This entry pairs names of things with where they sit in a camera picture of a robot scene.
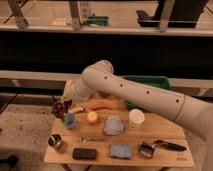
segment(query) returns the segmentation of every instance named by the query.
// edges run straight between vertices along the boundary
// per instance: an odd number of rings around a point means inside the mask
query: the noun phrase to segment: red object
[[[106,104],[94,104],[89,106],[89,108],[91,110],[99,110],[99,109],[109,109],[109,110],[113,110],[111,106],[106,105]]]

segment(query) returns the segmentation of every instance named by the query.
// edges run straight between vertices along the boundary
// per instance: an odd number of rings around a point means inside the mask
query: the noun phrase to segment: table leg
[[[91,167],[92,165],[87,166],[86,169],[84,169],[84,171],[88,171]]]
[[[72,169],[70,169],[68,164],[61,164],[61,166],[63,167],[64,171],[72,171]]]
[[[159,171],[167,171],[169,169],[170,169],[170,167],[162,167]]]

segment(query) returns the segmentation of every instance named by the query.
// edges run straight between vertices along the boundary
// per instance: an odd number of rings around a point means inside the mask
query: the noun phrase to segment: black phone
[[[97,150],[87,148],[74,148],[72,157],[77,160],[95,160],[97,157]]]

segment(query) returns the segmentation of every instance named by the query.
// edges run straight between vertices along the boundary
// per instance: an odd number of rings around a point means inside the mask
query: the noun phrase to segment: gray cloth
[[[111,144],[110,157],[120,159],[131,159],[131,147],[128,144]]]
[[[119,135],[124,132],[124,125],[118,116],[110,116],[107,118],[104,128],[105,135]]]

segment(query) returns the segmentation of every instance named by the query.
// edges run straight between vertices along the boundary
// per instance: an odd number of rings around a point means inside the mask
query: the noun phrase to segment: wooden table
[[[72,130],[67,129],[61,120],[56,119],[53,133],[59,133],[62,139],[67,143],[67,149],[64,153],[55,151],[48,146],[44,161],[47,163],[60,164],[88,164],[88,165],[116,165],[116,166],[154,166],[154,167],[193,167],[193,158],[183,132],[183,129],[162,117],[145,113],[145,121],[140,128],[131,128],[129,126],[128,111],[123,105],[123,100],[116,97],[108,99],[100,98],[95,95],[91,100],[78,104],[79,106],[91,106],[93,104],[110,105],[113,110],[98,110],[101,122],[97,125],[89,125],[86,121],[86,113],[76,115],[77,124]],[[119,136],[106,136],[104,142],[86,142],[80,143],[80,137],[103,136],[103,128],[105,127],[106,118],[108,116],[117,115],[121,118],[125,125],[125,132]],[[174,152],[157,148],[153,159],[146,159],[138,152],[138,144],[142,141],[152,142],[156,139],[168,140],[187,147],[184,152]],[[132,159],[122,160],[109,157],[109,146],[112,143],[130,144],[132,148]],[[95,148],[98,151],[97,159],[75,160],[72,158],[74,148]]]

